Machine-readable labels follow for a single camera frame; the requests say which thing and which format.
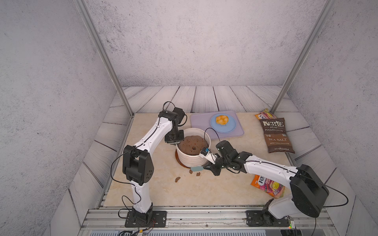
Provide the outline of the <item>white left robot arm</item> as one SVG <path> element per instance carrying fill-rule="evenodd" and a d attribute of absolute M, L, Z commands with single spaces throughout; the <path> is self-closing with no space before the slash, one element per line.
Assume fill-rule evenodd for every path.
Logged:
<path fill-rule="evenodd" d="M 162 110 L 148 133 L 135 145 L 127 145 L 123 152 L 123 174 L 132 185 L 135 212 L 146 214 L 152 208 L 148 182 L 154 173 L 152 154 L 159 143 L 178 144 L 184 140 L 181 122 L 186 116 L 181 108 Z"/>

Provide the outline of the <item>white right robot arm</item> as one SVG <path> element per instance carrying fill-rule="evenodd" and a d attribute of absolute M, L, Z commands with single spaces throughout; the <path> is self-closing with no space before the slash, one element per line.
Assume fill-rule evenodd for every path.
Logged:
<path fill-rule="evenodd" d="M 221 170 L 227 169 L 234 174 L 246 173 L 265 177 L 290 188 L 289 195 L 268 201 L 264 208 L 269 216 L 281 219 L 303 213 L 312 218 L 319 217 L 329 190 L 310 166 L 277 164 L 249 152 L 238 152 L 228 141 L 219 142 L 216 148 L 218 153 L 211 153 L 208 148 L 203 148 L 199 154 L 210 162 L 204 169 L 215 176 L 219 176 Z"/>

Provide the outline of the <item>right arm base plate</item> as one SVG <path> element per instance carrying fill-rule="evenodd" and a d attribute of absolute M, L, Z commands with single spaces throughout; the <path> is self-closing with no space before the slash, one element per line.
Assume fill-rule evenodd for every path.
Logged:
<path fill-rule="evenodd" d="M 247 210 L 246 224 L 250 227 L 289 227 L 287 217 L 277 219 L 270 212 L 264 210 Z"/>

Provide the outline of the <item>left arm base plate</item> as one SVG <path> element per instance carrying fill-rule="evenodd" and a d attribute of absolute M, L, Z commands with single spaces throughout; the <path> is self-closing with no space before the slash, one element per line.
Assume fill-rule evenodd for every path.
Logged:
<path fill-rule="evenodd" d="M 166 226 L 167 211 L 150 209 L 147 213 L 140 213 L 132 209 L 126 217 L 126 228 L 164 228 Z"/>

